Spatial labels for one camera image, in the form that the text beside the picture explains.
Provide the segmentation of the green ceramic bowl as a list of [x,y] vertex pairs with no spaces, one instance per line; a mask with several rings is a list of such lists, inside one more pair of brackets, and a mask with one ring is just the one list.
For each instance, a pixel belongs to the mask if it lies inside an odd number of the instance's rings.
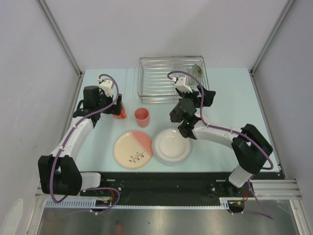
[[[193,75],[195,78],[197,78],[197,80],[198,80],[199,82],[202,82],[202,80],[203,80],[203,71],[202,71],[202,68],[201,68],[198,64],[194,64],[194,65],[191,67],[189,73],[190,73],[191,75]],[[195,79],[190,78],[189,84],[190,84],[191,86],[195,86],[195,85],[197,85],[198,83],[197,83],[197,81],[196,81]]]

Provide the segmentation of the orange white bowl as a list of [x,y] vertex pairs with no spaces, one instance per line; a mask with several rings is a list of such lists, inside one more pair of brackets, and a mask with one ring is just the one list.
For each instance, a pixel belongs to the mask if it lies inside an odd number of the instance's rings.
[[208,124],[209,123],[209,120],[206,116],[202,116],[202,119]]

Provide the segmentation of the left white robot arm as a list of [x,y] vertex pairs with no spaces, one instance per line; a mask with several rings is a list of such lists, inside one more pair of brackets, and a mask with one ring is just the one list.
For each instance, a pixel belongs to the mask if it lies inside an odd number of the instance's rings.
[[72,121],[58,146],[38,160],[41,189],[44,194],[76,196],[91,189],[96,195],[104,195],[108,183],[100,173],[81,172],[76,159],[87,136],[95,128],[102,114],[121,114],[122,94],[114,96],[109,87],[87,86],[83,99],[78,102]]

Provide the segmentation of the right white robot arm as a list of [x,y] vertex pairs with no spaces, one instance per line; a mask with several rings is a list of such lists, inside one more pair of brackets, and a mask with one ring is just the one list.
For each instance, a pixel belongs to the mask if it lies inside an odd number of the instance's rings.
[[189,86],[176,85],[180,96],[178,104],[170,112],[170,120],[179,123],[178,130],[184,138],[212,141],[231,148],[238,165],[231,172],[225,190],[230,196],[238,196],[243,191],[246,181],[264,169],[269,162],[273,148],[259,130],[252,124],[234,129],[210,124],[202,115],[196,115],[197,110],[209,107],[213,103],[215,91],[208,91],[198,85],[197,90]]

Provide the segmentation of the white deep plate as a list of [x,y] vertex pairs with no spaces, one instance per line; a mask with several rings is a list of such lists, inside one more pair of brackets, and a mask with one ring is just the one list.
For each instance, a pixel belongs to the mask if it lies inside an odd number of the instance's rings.
[[178,165],[190,156],[193,145],[177,128],[167,127],[155,134],[152,149],[156,158],[167,165]]

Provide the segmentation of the orange mug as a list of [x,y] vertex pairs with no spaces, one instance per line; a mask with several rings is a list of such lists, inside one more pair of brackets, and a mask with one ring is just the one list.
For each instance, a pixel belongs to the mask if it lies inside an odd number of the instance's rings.
[[122,105],[122,109],[121,109],[120,115],[113,115],[113,116],[116,119],[126,119],[127,118],[124,104]]

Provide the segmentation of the pink cream branch plate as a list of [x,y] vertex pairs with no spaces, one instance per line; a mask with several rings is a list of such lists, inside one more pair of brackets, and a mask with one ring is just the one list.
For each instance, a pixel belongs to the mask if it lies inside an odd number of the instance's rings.
[[113,148],[116,162],[125,169],[144,167],[154,156],[152,138],[141,131],[130,131],[118,138]]

